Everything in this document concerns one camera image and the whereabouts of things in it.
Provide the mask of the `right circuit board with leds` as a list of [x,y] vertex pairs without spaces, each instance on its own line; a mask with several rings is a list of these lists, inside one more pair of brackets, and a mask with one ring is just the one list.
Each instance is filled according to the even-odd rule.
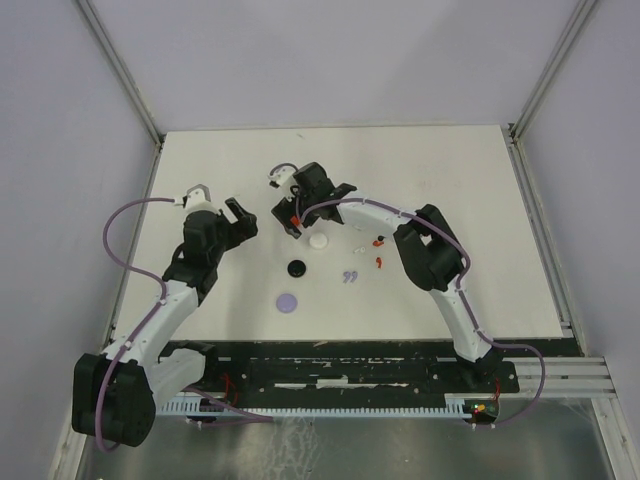
[[473,402],[471,405],[471,420],[475,423],[492,423],[499,416],[499,403],[495,400]]

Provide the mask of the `aluminium frame post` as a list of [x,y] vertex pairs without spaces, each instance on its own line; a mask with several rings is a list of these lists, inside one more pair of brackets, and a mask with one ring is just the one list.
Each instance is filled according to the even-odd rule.
[[100,17],[96,5],[93,1],[89,0],[74,0],[73,5],[77,8],[83,22],[88,27],[109,68],[115,75],[126,99],[129,101],[150,139],[155,145],[161,145],[164,140],[164,134],[157,126],[134,77],[130,73],[126,62],[119,54],[106,24]]
[[568,21],[556,41],[552,52],[528,96],[517,120],[509,126],[513,143],[522,140],[531,127],[552,86],[579,43],[592,17],[598,10],[599,0],[580,0],[576,3]]

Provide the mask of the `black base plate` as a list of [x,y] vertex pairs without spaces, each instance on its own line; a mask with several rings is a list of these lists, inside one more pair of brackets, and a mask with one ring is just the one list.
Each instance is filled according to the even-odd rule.
[[207,358],[195,388],[249,408],[441,407],[448,394],[518,393],[514,361],[580,357],[571,338],[532,340],[531,353],[510,340],[479,377],[457,359],[449,341],[188,341]]

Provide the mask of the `right aluminium frame post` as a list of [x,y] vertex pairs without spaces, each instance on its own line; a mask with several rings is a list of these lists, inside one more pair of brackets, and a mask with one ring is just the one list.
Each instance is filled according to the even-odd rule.
[[568,21],[556,41],[552,52],[528,96],[517,120],[509,126],[513,143],[522,140],[531,127],[552,86],[579,43],[592,17],[598,10],[599,0],[580,0],[576,3]]

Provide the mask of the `left aluminium frame post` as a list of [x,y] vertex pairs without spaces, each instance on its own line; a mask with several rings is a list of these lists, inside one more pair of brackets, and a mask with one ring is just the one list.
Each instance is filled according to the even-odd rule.
[[130,73],[126,62],[119,54],[106,24],[100,17],[96,5],[93,1],[89,0],[74,0],[73,5],[77,8],[83,22],[88,27],[109,68],[115,75],[126,99],[129,101],[150,139],[155,145],[161,145],[164,140],[164,134],[157,126],[134,77]]

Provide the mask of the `white earbud charging case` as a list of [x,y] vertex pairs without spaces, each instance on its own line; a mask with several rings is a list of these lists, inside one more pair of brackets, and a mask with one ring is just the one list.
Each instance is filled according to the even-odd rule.
[[309,237],[309,245],[314,250],[323,250],[328,246],[328,244],[329,244],[329,239],[322,232],[313,233]]

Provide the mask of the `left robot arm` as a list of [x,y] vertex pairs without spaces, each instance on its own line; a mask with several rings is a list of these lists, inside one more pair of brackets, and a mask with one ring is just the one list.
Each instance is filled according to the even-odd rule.
[[74,367],[71,427],[93,437],[104,452],[140,445],[168,401],[192,384],[212,389],[221,378],[221,366],[208,350],[162,352],[213,289],[223,255],[257,235],[257,217],[235,198],[226,199],[225,209],[216,208],[202,184],[169,202],[185,217],[183,239],[165,272],[124,266],[158,284],[149,311],[100,353],[83,354]]

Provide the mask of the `aluminium frame rail front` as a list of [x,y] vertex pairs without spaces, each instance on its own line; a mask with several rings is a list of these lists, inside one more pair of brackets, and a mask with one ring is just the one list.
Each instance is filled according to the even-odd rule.
[[592,397],[615,392],[602,359],[507,358],[489,379],[475,382],[451,358],[404,357],[281,357],[223,356],[212,374],[196,387],[222,395],[236,391],[242,402],[266,402],[268,397],[333,394],[358,395],[366,404],[387,397],[391,402],[440,399]]

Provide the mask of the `purple earbud charging case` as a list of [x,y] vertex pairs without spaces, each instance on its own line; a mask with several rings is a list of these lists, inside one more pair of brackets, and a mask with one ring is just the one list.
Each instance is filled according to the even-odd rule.
[[276,308],[283,314],[289,314],[296,310],[298,306],[297,298],[290,293],[283,293],[276,299]]

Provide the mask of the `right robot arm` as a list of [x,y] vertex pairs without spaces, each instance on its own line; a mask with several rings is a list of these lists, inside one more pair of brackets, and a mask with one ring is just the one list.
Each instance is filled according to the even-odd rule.
[[470,258],[436,206],[411,211],[384,204],[353,185],[336,186],[316,162],[279,164],[268,179],[283,195],[271,213],[288,235],[299,238],[322,219],[393,242],[406,276],[431,295],[449,329],[460,382],[481,391],[494,381],[501,356],[471,308],[464,281]]

